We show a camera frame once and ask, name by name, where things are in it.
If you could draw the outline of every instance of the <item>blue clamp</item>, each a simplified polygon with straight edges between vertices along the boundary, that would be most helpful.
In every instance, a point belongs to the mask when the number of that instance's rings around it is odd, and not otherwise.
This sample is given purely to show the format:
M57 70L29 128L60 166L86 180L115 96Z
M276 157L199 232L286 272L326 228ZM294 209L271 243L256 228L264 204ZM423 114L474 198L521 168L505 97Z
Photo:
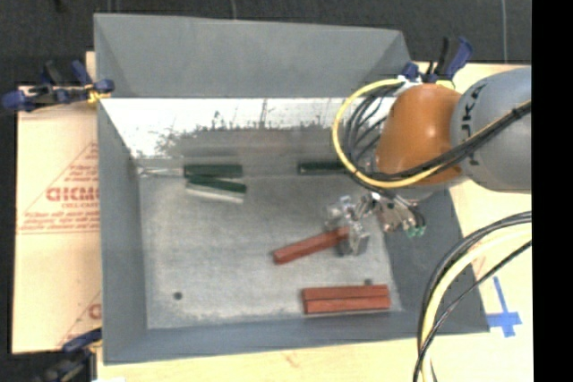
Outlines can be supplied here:
M452 81L456 73L467 64L467 61L469 61L469 58L474 52L473 47L465 38L459 37L458 41L458 49L451 59L448 59L448 54L451 51L449 39L444 38L438 63L435 65L434 63L430 63L428 70L425 73L421 73L417 64L408 62L400 75L403 75L412 82L419 80L423 83L435 83L439 80Z
M17 89L2 96L2 107L14 112L32 112L39 108L71 104L82 100L95 101L106 97L115 89L111 80L94 82L80 61L72 62L72 72L79 86L58 87L57 81L62 81L60 72L52 61L44 65L39 76L40 84L27 91Z
M42 376L34 377L31 382L71 382L86 368L92 380L97 372L96 355L89 346L101 338L101 328L97 328L64 344L62 352L70 354L70 357L51 366Z

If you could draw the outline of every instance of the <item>yellow cable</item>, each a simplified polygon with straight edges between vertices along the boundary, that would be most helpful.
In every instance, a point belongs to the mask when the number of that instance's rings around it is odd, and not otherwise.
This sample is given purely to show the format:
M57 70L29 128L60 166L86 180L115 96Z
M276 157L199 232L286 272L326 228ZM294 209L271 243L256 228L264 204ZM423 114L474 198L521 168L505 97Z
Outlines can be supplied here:
M507 242L518 237L523 237L528 235L531 239L531 225L522 226L519 228L511 228L510 233L498 235L493 239L489 239L487 242L476 247L475 249L466 253L462 258L458 259L444 274L443 278L440 280L436 286L434 293L430 301L428 302L428 307L423 316L423 328L422 336L420 340L420 345L422 346L430 332L433 328L433 323L440 307L440 302L443 298L444 293L448 290L450 284L458 277L458 275L475 259L478 259L486 251L492 249L493 247L500 245L501 243ZM422 379L424 382L430 382L432 380L432 366L430 363L429 353L427 352L422 361Z
M403 186L408 186L411 184L414 184L416 182L419 182L420 180L422 180L423 178L427 177L428 175L433 174L436 170L438 170L441 165L439 166L435 166L429 169L426 169L425 171L416 174L416 175L412 175L411 177L405 178L403 180L396 180L393 182L384 182L382 180L376 180L373 179L371 177L369 177L368 175L363 174L362 172L360 172L356 166L354 164L352 164L352 161L350 161L350 159L348 159L348 157L346 156L346 154L344 153L344 150L342 149L342 146L340 145L340 138L338 137L338 127L340 125L340 121L342 120L342 117L345 113L345 111L350 107L350 105L357 100L359 97L361 97L363 94L371 92L374 89L377 88L381 88L383 86L389 86L389 85L394 85L396 83L403 83L402 80L398 80L398 79L392 79L392 80L380 80L380 81L375 81L374 83L370 83L366 86L363 86L362 88L360 88L357 92L355 92L354 94L350 95L342 104L342 106L340 106L339 110L337 111L337 114L334 117L334 122L332 123L332 144L334 145L334 149L337 152L337 156L338 159L340 159L340 162L344 165L344 167L351 173L353 174L356 178L358 178L359 180L361 180L364 183L367 183L371 186L374 186L376 188L401 188ZM519 109L521 106L524 106L525 104L528 104L529 102L531 102L531 100L527 100L526 102L520 104L517 109ZM486 129L489 129L493 124L497 123L499 120L494 120L491 123L485 125L482 129L480 129L479 131L475 132L473 135L471 135L470 137L468 137L463 143L461 143L460 145L463 145L464 143L470 141L471 139L473 139L475 136L481 134L483 131L485 131Z

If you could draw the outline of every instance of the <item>red wooden block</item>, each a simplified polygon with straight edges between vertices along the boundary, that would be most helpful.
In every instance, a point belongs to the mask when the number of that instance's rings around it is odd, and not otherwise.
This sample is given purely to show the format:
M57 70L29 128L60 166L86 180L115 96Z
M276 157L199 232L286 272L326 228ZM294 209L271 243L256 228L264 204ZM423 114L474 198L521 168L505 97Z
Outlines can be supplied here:
M337 228L327 233L322 233L304 239L303 241L287 245L281 249L275 250L272 253L275 264L285 264L294 259L299 259L303 256L316 253L320 250L325 250L334 247L339 242L348 237L349 228L347 226Z
M316 300L304 303L306 314L352 312L359 310L385 310L391 304L389 296L371 296L368 298L345 298L336 300Z
M388 286L385 284L377 284L325 286L303 289L303 301L369 298L373 296L389 296Z

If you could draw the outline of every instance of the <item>red stick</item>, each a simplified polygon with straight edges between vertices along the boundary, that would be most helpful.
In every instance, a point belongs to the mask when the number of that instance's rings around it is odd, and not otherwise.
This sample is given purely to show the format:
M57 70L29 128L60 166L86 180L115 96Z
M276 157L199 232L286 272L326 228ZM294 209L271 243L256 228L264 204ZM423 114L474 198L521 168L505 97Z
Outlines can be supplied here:
M337 228L327 233L315 235L303 241L287 245L281 249L275 250L272 253L275 264L285 264L294 259L299 259L303 256L316 253L317 251L325 250L334 247L340 241L348 237L349 228L347 226Z

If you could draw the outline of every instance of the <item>blue tape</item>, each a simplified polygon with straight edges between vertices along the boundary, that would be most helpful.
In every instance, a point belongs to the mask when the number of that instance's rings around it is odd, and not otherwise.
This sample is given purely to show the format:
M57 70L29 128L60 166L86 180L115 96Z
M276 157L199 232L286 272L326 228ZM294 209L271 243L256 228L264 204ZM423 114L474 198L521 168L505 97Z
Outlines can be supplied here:
M503 331L504 337L512 337L516 335L513 327L515 325L522 324L521 318L519 318L519 314L517 312L509 312L508 305L503 297L503 291L501 290L500 279L495 276L493 278L493 282L495 284L495 290L498 293L498 298L500 299L502 312L497 314L486 314L485 317L487 319L487 323L490 328L500 327Z

